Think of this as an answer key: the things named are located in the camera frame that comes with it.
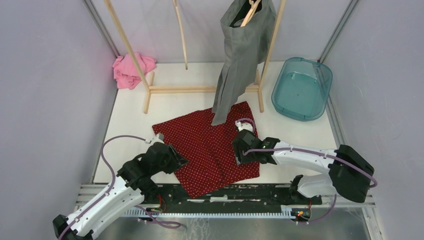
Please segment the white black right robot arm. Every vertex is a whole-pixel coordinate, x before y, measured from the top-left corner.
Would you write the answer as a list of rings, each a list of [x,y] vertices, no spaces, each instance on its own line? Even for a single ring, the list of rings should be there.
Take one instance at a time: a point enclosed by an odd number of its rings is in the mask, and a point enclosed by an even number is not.
[[[289,189],[289,199],[302,204],[319,195],[340,195],[364,203],[369,189],[378,185],[375,169],[354,148],[341,144],[337,149],[319,149],[293,145],[278,138],[263,140],[243,129],[232,141],[237,165],[291,165],[315,171],[316,175],[298,175]]]

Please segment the wooden clothes hanger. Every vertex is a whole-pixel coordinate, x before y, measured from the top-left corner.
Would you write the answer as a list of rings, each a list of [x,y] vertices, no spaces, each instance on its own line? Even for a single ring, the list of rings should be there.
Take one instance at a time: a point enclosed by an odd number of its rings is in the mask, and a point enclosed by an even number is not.
[[[261,0],[248,0],[248,3],[250,4],[250,9],[248,10],[246,16],[244,17],[240,27],[245,27],[250,20],[253,18],[253,15],[257,11],[257,8],[259,4],[261,3]]]

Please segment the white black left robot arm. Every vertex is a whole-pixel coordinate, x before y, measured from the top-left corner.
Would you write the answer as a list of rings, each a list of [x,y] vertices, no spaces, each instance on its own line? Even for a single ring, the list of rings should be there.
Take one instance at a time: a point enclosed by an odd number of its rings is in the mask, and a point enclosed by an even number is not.
[[[156,200],[158,185],[152,180],[153,175],[172,174],[188,162],[170,144],[151,144],[145,153],[127,161],[83,207],[67,216],[58,215],[52,221],[55,236],[59,240],[95,240],[131,208]]]

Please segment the grey pleated skirt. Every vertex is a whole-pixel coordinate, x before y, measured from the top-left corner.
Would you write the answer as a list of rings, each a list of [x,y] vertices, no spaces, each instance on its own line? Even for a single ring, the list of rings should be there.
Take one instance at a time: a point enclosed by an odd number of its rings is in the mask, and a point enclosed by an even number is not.
[[[276,21],[274,3],[262,0],[252,19],[242,26],[250,8],[247,0],[234,0],[220,19],[225,61],[213,101],[213,126],[227,121],[231,107],[255,82],[257,67],[267,58]]]

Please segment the red polka dot cloth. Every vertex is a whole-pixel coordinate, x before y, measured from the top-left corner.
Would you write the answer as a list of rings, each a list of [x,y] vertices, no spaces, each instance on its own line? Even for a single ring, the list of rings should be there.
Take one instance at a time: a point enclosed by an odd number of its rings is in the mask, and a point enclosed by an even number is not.
[[[236,121],[254,119],[249,104],[244,101],[233,105],[223,124],[212,126],[214,116],[208,108],[152,126],[155,134],[163,134],[163,141],[188,160],[174,174],[193,199],[260,175],[258,162],[236,163],[232,146],[238,132]]]

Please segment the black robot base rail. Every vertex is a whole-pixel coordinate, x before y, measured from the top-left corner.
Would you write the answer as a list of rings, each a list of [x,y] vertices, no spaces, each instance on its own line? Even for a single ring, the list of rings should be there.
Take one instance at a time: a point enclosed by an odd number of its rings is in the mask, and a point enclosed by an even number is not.
[[[230,184],[199,197],[190,197],[180,184],[159,185],[140,203],[148,211],[165,214],[279,213],[284,206],[311,207],[323,203],[320,196],[307,198],[290,184]]]

